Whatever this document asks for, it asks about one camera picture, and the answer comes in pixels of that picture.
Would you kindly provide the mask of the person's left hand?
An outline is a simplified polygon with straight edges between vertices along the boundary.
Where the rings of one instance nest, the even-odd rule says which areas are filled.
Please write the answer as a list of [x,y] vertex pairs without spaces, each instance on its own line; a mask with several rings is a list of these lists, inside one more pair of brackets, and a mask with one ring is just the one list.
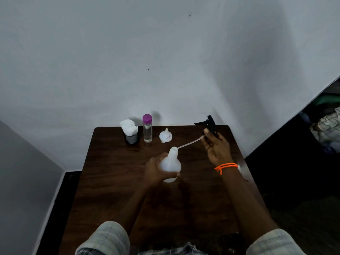
[[145,174],[143,179],[143,185],[147,188],[152,188],[157,186],[162,182],[161,180],[161,169],[159,163],[162,160],[161,156],[152,157],[146,163]]

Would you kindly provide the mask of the person's right hand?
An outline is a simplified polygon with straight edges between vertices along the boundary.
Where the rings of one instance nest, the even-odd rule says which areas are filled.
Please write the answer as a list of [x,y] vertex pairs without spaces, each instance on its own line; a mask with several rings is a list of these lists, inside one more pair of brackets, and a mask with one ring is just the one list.
[[234,163],[229,142],[224,136],[217,132],[219,138],[216,138],[207,128],[205,128],[203,132],[213,144],[213,151],[208,155],[208,158],[214,167],[216,168],[224,164],[230,165],[231,163]]

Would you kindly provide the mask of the white plastic spray bottle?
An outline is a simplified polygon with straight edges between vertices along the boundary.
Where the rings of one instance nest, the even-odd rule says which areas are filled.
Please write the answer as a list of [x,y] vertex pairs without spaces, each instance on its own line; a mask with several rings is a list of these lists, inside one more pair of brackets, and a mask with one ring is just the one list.
[[159,167],[164,172],[173,172],[176,173],[176,176],[173,178],[167,178],[163,180],[164,183],[172,183],[177,179],[178,174],[181,171],[181,163],[178,160],[178,148],[173,146],[168,153],[162,153],[162,160],[159,163]]

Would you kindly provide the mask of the black spray trigger with tube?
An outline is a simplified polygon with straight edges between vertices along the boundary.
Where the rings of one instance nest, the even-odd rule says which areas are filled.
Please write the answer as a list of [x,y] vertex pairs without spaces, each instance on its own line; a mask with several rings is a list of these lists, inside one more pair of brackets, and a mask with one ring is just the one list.
[[[216,138],[219,138],[218,137],[218,134],[217,134],[217,131],[216,131],[216,124],[215,124],[215,121],[213,120],[212,116],[211,115],[208,115],[207,116],[207,119],[205,121],[202,121],[202,122],[197,122],[197,123],[194,123],[194,125],[197,125],[197,126],[204,126],[205,128],[207,128],[209,130],[209,132],[211,132]],[[182,146],[179,146],[177,147],[177,149],[180,149],[180,148],[183,148],[183,147],[186,147],[188,145],[191,145],[203,138],[206,138],[205,136],[205,133],[202,133],[201,137],[199,137],[198,139],[192,141],[192,142],[189,142],[187,144],[184,144]]]

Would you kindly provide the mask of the person's left forearm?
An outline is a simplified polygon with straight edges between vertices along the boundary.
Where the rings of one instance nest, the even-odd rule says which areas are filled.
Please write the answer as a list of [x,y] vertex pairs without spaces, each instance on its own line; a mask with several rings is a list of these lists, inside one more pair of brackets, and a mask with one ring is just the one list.
[[126,205],[118,212],[113,221],[120,224],[129,236],[141,210],[143,202],[151,187],[147,183],[142,183],[134,194],[130,197]]

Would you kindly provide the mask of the person's right forearm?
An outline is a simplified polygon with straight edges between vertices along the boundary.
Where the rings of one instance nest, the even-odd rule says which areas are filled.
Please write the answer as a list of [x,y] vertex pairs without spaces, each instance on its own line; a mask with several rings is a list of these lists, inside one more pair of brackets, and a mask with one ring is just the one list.
[[236,167],[224,168],[221,177],[247,246],[264,234],[278,229]]

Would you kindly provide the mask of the white plastic funnel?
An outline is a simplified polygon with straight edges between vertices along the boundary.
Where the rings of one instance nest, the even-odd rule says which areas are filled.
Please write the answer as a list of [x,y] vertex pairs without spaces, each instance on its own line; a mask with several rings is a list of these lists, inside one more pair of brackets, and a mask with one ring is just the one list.
[[172,133],[169,131],[168,128],[166,128],[164,131],[160,132],[159,139],[162,144],[170,142],[173,138]]

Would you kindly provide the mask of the clear bottle with purple cap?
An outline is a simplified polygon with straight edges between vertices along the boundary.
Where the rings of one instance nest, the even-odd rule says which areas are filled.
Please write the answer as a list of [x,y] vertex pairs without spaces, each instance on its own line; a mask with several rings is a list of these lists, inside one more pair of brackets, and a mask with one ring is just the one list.
[[143,125],[143,139],[146,143],[151,143],[153,139],[152,134],[152,116],[150,114],[145,114],[142,116]]

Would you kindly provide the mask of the white cotton wad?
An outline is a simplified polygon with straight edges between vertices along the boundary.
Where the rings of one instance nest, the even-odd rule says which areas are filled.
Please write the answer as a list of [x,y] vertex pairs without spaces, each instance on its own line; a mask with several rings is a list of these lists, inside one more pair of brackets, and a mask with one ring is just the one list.
[[138,126],[133,120],[126,119],[120,122],[120,126],[126,136],[134,136],[138,133]]

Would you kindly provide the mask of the light checked shirt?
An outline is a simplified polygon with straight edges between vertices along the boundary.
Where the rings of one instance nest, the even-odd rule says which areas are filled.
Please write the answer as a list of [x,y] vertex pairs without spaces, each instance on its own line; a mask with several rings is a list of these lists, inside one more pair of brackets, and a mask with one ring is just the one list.
[[[102,223],[75,251],[75,255],[129,255],[130,240],[117,222]],[[208,255],[191,243],[182,247],[149,250],[137,255]],[[283,229],[272,230],[259,237],[246,250],[246,255],[306,255]]]

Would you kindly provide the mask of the checked cloth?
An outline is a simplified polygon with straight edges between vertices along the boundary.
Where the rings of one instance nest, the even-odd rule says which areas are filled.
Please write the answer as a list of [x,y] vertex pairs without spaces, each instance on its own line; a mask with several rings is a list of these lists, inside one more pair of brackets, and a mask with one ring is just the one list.
[[309,128],[325,153],[340,153],[340,106]]

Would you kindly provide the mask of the green object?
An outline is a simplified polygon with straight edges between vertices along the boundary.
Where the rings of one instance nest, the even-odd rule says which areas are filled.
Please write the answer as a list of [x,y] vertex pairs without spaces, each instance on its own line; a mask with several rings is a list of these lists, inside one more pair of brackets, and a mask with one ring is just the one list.
[[340,103],[340,94],[322,94],[312,101],[314,106]]

